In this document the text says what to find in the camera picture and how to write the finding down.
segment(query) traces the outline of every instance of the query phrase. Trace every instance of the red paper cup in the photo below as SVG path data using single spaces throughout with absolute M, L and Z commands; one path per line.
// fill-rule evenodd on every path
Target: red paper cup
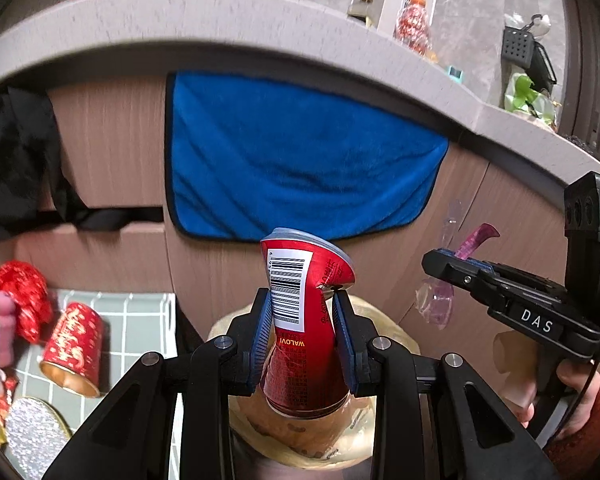
M 95 310 L 70 303 L 46 343 L 40 370 L 65 390 L 99 396 L 102 333 L 102 319 Z
M 260 385 L 269 404 L 284 415 L 327 415 L 349 390 L 325 295 L 353 285 L 351 260 L 333 244 L 293 229 L 275 229 L 260 247 L 276 331 Z

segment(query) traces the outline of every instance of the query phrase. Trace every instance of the gray countertop edge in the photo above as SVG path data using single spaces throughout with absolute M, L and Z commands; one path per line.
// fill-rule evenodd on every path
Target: gray countertop edge
M 362 76 L 439 111 L 569 184 L 600 162 L 480 101 L 392 38 L 304 0 L 69 0 L 0 35 L 0 83 L 77 52 L 139 43 L 270 50 Z

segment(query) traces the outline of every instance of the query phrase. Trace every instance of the screw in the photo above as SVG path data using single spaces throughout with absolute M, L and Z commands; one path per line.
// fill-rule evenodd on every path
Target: screw
M 219 348 L 221 350 L 229 348 L 229 346 L 231 346 L 232 344 L 234 344 L 234 340 L 227 335 L 219 335 L 214 339 L 214 345 L 216 346 L 216 348 Z
M 140 362 L 144 366 L 153 366 L 160 360 L 160 356 L 156 352 L 147 352 L 140 358 Z
M 386 350 L 387 348 L 389 348 L 389 346 L 391 346 L 391 340 L 380 336 L 380 337 L 376 337 L 371 344 L 377 348 L 378 350 Z
M 445 357 L 446 364 L 453 368 L 458 368 L 464 361 L 458 354 L 447 354 Z

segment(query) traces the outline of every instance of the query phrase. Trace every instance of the blue towel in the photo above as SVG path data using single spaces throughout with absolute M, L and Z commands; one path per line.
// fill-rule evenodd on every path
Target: blue towel
M 408 224 L 448 140 L 348 98 L 233 75 L 178 73 L 167 194 L 181 232 L 260 240 L 274 227 L 336 239 Z

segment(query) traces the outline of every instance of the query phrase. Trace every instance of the red sleeve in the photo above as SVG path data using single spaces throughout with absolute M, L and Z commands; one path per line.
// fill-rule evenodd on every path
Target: red sleeve
M 586 477 L 600 454 L 600 391 L 584 427 L 578 433 L 552 443 L 544 451 L 563 480 Z

